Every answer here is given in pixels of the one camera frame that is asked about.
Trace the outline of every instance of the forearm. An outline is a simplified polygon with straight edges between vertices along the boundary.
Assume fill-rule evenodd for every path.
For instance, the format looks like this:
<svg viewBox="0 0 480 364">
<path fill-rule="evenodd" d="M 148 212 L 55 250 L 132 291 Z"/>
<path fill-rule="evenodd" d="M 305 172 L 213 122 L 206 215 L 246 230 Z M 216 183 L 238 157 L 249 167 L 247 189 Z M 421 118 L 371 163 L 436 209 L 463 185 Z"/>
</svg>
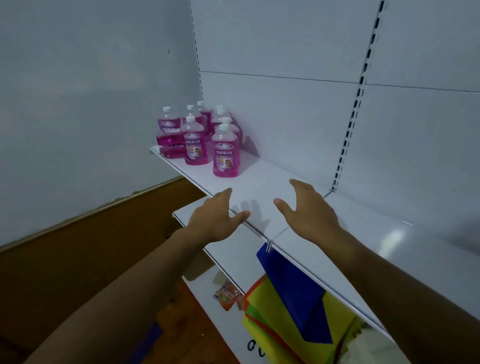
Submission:
<svg viewBox="0 0 480 364">
<path fill-rule="evenodd" d="M 68 318 L 26 363 L 123 363 L 203 246 L 188 228 L 178 230 Z"/>
<path fill-rule="evenodd" d="M 480 323 L 344 230 L 317 244 L 413 363 L 478 358 Z"/>
</svg>

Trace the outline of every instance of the blue object on floor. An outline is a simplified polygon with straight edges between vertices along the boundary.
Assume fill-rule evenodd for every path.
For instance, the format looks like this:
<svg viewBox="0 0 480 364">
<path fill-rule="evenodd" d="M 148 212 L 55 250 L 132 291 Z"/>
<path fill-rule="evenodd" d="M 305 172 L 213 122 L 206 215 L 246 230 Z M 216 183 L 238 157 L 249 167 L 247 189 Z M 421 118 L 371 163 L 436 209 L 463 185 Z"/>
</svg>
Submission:
<svg viewBox="0 0 480 364">
<path fill-rule="evenodd" d="M 150 330 L 147 332 L 147 335 L 143 339 L 140 346 L 135 350 L 131 359 L 127 362 L 128 364 L 142 364 L 148 352 L 155 344 L 155 341 L 163 334 L 163 330 L 158 324 L 154 322 Z"/>
<path fill-rule="evenodd" d="M 333 344 L 324 309 L 325 290 L 267 243 L 257 258 L 305 341 Z"/>
</svg>

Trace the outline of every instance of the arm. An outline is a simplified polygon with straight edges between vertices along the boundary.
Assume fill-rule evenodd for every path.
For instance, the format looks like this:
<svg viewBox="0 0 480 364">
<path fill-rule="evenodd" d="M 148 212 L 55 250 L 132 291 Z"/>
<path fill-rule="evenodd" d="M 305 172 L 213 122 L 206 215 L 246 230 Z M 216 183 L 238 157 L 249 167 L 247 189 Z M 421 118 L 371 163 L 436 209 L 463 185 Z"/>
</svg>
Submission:
<svg viewBox="0 0 480 364">
<path fill-rule="evenodd" d="M 25 364 L 125 362 L 195 256 L 208 243 L 226 239 L 250 216 L 249 211 L 228 216 L 231 192 L 229 188 L 206 200 L 186 228 L 84 304 Z"/>
<path fill-rule="evenodd" d="M 343 230 L 335 211 L 307 184 L 290 180 L 297 210 L 274 203 L 302 238 L 340 269 L 412 363 L 480 363 L 480 322 Z"/>
</svg>

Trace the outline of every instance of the gray wall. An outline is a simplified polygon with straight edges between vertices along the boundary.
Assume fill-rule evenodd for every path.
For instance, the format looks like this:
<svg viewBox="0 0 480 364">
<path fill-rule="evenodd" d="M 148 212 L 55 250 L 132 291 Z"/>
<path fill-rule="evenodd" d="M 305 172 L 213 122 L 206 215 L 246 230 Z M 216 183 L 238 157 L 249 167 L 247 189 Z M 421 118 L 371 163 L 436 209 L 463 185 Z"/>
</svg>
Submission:
<svg viewBox="0 0 480 364">
<path fill-rule="evenodd" d="M 187 0 L 0 3 L 0 245 L 176 176 L 160 107 L 201 97 Z"/>
</svg>

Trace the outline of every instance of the hand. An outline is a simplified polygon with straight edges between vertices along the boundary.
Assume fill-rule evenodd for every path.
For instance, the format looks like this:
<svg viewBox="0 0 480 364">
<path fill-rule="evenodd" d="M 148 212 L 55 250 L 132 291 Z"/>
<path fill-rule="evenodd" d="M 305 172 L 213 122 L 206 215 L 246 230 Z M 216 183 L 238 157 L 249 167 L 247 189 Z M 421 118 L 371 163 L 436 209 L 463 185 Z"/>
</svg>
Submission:
<svg viewBox="0 0 480 364">
<path fill-rule="evenodd" d="M 250 217 L 250 211 L 228 215 L 232 189 L 217 193 L 197 207 L 190 217 L 187 229 L 205 245 L 228 238 L 237 227 Z"/>
<path fill-rule="evenodd" d="M 290 184 L 297 194 L 297 210 L 279 198 L 274 200 L 275 206 L 297 235 L 324 247 L 342 231 L 335 211 L 311 184 L 297 180 L 290 180 Z"/>
</svg>

